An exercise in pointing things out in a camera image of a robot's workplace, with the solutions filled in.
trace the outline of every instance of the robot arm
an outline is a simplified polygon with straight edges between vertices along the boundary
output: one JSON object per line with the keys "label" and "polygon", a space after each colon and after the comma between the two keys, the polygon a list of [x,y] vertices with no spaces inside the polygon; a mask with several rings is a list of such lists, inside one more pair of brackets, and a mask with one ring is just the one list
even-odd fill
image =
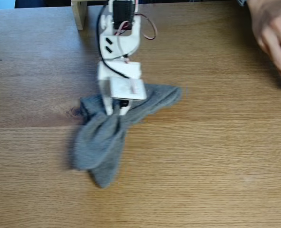
{"label": "robot arm", "polygon": [[[106,113],[113,113],[113,99],[120,100],[120,115],[125,115],[133,100],[147,98],[141,80],[141,64],[127,62],[140,44],[141,16],[136,0],[109,0],[109,15],[103,15],[103,7],[97,26],[99,53],[102,58],[98,64],[98,82]],[[131,30],[128,36],[120,36],[122,29]]]}

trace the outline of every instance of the electrical cable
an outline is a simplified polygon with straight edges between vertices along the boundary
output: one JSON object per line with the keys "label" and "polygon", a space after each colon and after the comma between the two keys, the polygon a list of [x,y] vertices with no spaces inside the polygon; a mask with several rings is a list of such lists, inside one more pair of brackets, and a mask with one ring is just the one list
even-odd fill
{"label": "electrical cable", "polygon": [[154,40],[156,38],[156,36],[158,35],[158,29],[156,28],[154,22],[152,20],[150,20],[150,18],[148,18],[146,15],[142,14],[142,13],[135,13],[134,15],[140,15],[142,17],[144,17],[150,24],[151,26],[153,27],[153,31],[154,31],[154,36],[153,37],[148,37],[146,34],[143,34],[143,36],[148,39],[148,40]]}
{"label": "electrical cable", "polygon": [[100,58],[102,59],[103,64],[110,69],[111,71],[113,71],[114,73],[118,74],[119,76],[122,76],[124,78],[129,78],[128,76],[126,76],[125,74],[118,72],[117,70],[113,69],[112,67],[110,67],[106,61],[103,58],[102,55],[102,51],[101,51],[101,46],[100,46],[100,39],[99,39],[99,23],[100,23],[100,19],[102,17],[102,14],[104,12],[104,9],[106,8],[106,6],[108,5],[109,1],[106,1],[106,4],[102,7],[101,11],[99,12],[98,18],[97,18],[97,22],[96,22],[96,38],[97,38],[97,45],[98,45],[98,54],[100,56]]}
{"label": "electrical cable", "polygon": [[124,59],[125,59],[125,63],[128,63],[128,62],[129,62],[129,59],[128,59],[127,54],[124,54],[124,52],[123,52],[123,50],[122,50],[122,46],[121,46],[121,43],[120,43],[120,34],[121,34],[121,32],[122,32],[122,29],[123,29],[124,27],[128,26],[128,25],[126,25],[127,23],[129,23],[128,20],[123,21],[123,22],[121,23],[121,25],[119,26],[117,32],[115,33],[115,36],[116,36],[116,38],[117,38],[117,45],[118,45],[118,48],[119,48],[119,50],[120,50],[120,52],[121,52],[122,57],[124,57]]}

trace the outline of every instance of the wood grain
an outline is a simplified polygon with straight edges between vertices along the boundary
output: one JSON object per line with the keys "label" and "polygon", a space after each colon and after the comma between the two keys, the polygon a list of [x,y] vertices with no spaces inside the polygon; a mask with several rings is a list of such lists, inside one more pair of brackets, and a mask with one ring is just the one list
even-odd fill
{"label": "wood grain", "polygon": [[132,127],[110,188],[71,169],[97,10],[79,32],[70,7],[0,10],[0,228],[281,228],[279,76],[235,2],[141,6],[159,36],[133,60],[184,98]]}

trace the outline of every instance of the human hand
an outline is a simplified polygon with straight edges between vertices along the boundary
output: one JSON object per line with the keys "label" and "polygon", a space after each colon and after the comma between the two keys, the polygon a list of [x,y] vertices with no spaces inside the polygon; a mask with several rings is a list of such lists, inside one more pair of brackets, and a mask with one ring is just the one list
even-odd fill
{"label": "human hand", "polygon": [[247,0],[253,33],[281,75],[281,0]]}

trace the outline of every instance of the wooden stand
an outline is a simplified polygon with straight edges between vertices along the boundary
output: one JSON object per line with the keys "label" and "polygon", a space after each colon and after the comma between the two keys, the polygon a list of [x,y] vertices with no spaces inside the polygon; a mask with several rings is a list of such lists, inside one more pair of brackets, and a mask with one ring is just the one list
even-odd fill
{"label": "wooden stand", "polygon": [[84,29],[84,19],[87,12],[88,0],[71,0],[71,7],[78,30]]}

